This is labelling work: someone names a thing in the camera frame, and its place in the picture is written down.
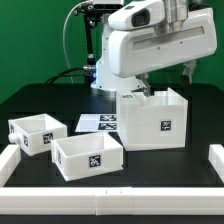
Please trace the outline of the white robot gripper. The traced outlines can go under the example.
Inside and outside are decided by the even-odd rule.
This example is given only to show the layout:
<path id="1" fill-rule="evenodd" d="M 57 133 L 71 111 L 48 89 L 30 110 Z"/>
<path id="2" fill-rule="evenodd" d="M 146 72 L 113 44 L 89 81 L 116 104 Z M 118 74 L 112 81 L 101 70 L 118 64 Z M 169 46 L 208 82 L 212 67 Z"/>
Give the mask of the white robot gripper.
<path id="1" fill-rule="evenodd" d="M 185 4 L 185 0 L 173 6 L 163 0 L 133 0 L 109 16 L 110 69 L 121 78 L 137 75 L 146 97 L 152 95 L 147 72 L 185 62 L 181 83 L 191 84 L 195 59 L 217 49 L 213 9 L 190 11 Z"/>

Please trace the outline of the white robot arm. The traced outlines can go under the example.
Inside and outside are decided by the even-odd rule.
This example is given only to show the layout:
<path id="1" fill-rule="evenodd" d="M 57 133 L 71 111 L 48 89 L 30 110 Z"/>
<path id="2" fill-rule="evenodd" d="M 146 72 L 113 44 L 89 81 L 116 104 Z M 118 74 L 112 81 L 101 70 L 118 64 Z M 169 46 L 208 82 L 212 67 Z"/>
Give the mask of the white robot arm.
<path id="1" fill-rule="evenodd" d="M 213 9 L 200 1 L 94 0 L 93 7 L 104 23 L 97 89 L 149 92 L 147 74 L 177 64 L 184 66 L 181 82 L 189 84 L 196 60 L 217 49 Z"/>

